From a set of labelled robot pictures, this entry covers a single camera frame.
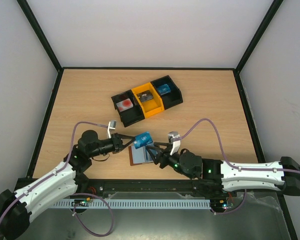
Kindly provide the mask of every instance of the wooden tabletop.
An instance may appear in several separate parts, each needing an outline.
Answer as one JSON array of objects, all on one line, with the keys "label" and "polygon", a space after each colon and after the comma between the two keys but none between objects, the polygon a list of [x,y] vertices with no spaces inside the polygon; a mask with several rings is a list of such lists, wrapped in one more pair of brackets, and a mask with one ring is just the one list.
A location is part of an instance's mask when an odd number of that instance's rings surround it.
[{"label": "wooden tabletop", "polygon": [[[180,88],[183,103],[125,128],[111,96],[166,75]],[[167,142],[169,132],[177,131],[182,136],[201,118],[215,123],[230,161],[258,162],[230,70],[65,69],[33,177],[42,177],[63,160],[69,151],[73,127],[79,121],[107,125],[110,120],[117,120],[116,132],[120,134],[135,136],[149,131],[155,142]],[[97,131],[100,139],[107,138],[105,128],[82,124],[77,128],[75,143],[88,129]],[[200,123],[183,139],[181,148],[203,158],[223,159],[208,122]],[[90,179],[187,179],[169,166],[130,166],[128,149],[111,154],[105,162],[92,161],[85,174]]]}]

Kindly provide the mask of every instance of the purple cable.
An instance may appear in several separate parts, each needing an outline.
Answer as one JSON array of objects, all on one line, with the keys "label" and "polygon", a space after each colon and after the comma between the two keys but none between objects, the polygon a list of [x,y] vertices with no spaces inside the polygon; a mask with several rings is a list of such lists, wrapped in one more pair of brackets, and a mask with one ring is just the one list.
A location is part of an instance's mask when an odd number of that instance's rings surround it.
[{"label": "purple cable", "polygon": [[[107,125],[103,125],[103,124],[98,124],[98,123],[93,123],[93,122],[89,122],[89,121],[79,121],[76,123],[76,125],[74,125],[74,128],[73,128],[73,131],[72,131],[72,137],[71,137],[71,142],[70,142],[70,150],[69,150],[69,154],[68,154],[68,157],[65,161],[65,164],[62,168],[60,168],[59,170],[57,170],[56,172],[59,173],[61,172],[62,170],[64,170],[68,163],[69,163],[69,160],[70,160],[70,156],[71,156],[71,152],[72,152],[72,148],[73,148],[73,145],[74,145],[74,140],[75,140],[75,133],[76,133],[76,129],[77,129],[77,126],[80,125],[80,124],[90,124],[90,125],[94,125],[94,126],[98,126],[98,127],[102,127],[102,128],[107,128],[108,126]],[[37,186],[39,186],[40,184],[42,184],[43,182],[45,182],[46,180],[48,180],[49,178],[51,178],[52,176],[54,176],[53,173],[51,173],[50,175],[46,176],[45,178],[41,179],[40,181],[38,181],[35,185],[33,185],[32,187],[30,187],[27,191],[28,193],[30,193],[33,189],[35,189]],[[24,193],[22,193],[19,197],[17,197],[5,210],[4,212],[2,213],[1,217],[0,217],[0,224],[2,223],[4,217],[7,215],[7,213],[9,212],[9,210],[20,200],[22,199],[23,197],[25,196]]]},{"label": "purple cable", "polygon": [[245,203],[246,199],[247,199],[247,189],[244,190],[244,194],[243,194],[243,199],[242,202],[240,203],[239,206],[237,206],[235,209],[231,210],[231,211],[225,211],[225,212],[215,212],[212,208],[211,208],[211,212],[213,212],[213,214],[215,215],[226,215],[226,214],[232,214],[236,211],[238,211]]},{"label": "purple cable", "polygon": [[105,234],[98,234],[98,233],[95,233],[91,230],[89,230],[85,225],[84,223],[81,221],[81,219],[78,217],[78,214],[76,213],[76,207],[78,206],[78,204],[74,205],[74,208],[73,208],[73,214],[74,214],[74,217],[79,221],[80,225],[83,227],[84,230],[86,230],[89,234],[95,236],[95,237],[106,237],[108,235],[111,234],[111,231],[114,227],[114,224],[115,224],[115,217],[114,217],[114,213],[111,209],[111,207],[109,206],[109,204],[102,198],[102,197],[99,197],[97,195],[94,195],[94,194],[90,194],[90,193],[75,193],[73,194],[72,196],[90,196],[90,197],[93,197],[93,198],[96,198],[96,199],[99,199],[101,200],[109,209],[109,212],[111,214],[111,226],[110,226],[110,229],[107,233]]},{"label": "purple cable", "polygon": [[[212,127],[213,127],[213,129],[214,129],[214,131],[215,131],[216,137],[218,138],[220,150],[221,150],[222,156],[223,156],[223,158],[224,158],[224,161],[225,161],[230,167],[232,167],[233,169],[237,169],[237,170],[238,170],[238,169],[239,169],[238,166],[232,165],[232,164],[229,162],[229,160],[228,160],[228,158],[227,158],[227,156],[226,156],[226,153],[225,153],[225,151],[224,151],[224,148],[223,148],[223,146],[222,146],[222,142],[221,142],[221,138],[220,138],[220,134],[219,134],[219,132],[218,132],[218,129],[217,129],[216,125],[215,125],[209,118],[202,118],[202,119],[200,119],[199,121],[197,121],[197,122],[189,129],[189,131],[186,132],[185,135],[183,135],[183,136],[181,136],[181,137],[178,137],[178,138],[173,138],[172,140],[175,142],[175,141],[179,141],[179,140],[184,139],[186,136],[188,136],[188,135],[192,132],[193,129],[195,129],[196,126],[198,126],[199,123],[201,123],[201,122],[203,122],[203,121],[208,121],[208,122],[212,125]],[[272,172],[272,171],[273,171],[272,169],[265,169],[265,168],[248,168],[248,167],[241,167],[241,170],[244,170],[244,171],[263,171],[263,172]],[[277,169],[277,171],[300,174],[300,171],[298,171],[298,170],[292,170],[292,169],[283,169],[283,168],[281,168],[281,169]]]}]

